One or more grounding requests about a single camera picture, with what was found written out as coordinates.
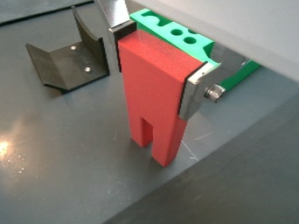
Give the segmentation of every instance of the green plastic part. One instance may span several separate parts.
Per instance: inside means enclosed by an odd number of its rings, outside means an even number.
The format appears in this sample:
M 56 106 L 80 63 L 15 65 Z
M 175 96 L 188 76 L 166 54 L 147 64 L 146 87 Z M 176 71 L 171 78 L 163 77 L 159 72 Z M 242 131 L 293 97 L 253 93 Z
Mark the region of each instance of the green plastic part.
M 211 49 L 214 46 L 211 39 L 188 30 L 188 28 L 176 24 L 148 9 L 132 13 L 130 17 L 136 21 L 139 30 L 155 35 L 159 39 L 182 49 L 195 59 L 208 61 L 214 66 L 218 65 L 218 62 L 211 59 Z M 230 91 L 258 68 L 259 64 L 251 60 L 238 73 L 230 76 L 220 85 Z

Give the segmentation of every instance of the gray table surface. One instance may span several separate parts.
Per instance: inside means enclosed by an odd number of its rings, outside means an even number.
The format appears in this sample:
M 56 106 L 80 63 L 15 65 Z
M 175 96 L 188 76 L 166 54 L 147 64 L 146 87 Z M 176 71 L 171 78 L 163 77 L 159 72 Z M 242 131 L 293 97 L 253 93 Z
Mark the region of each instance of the gray table surface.
M 265 68 L 190 120 L 179 155 L 163 168 L 131 141 L 122 74 L 96 6 L 79 14 L 104 36 L 112 75 L 70 94 L 43 87 L 26 43 L 55 50 L 80 41 L 70 10 L 0 27 L 0 220 L 100 223 L 207 157 L 299 94 Z
M 297 0 L 134 0 L 299 81 Z
M 0 24 L 48 11 L 84 4 L 90 0 L 2 0 L 0 1 Z

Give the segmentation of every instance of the red plastic block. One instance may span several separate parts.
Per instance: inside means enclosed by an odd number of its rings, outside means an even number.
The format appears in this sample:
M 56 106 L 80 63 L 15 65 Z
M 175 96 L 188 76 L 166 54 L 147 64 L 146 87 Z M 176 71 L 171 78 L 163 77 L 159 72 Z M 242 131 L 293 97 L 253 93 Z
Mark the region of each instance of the red plastic block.
M 202 65 L 144 31 L 118 42 L 131 135 L 162 166 L 175 159 L 187 122 L 178 115 L 184 78 Z

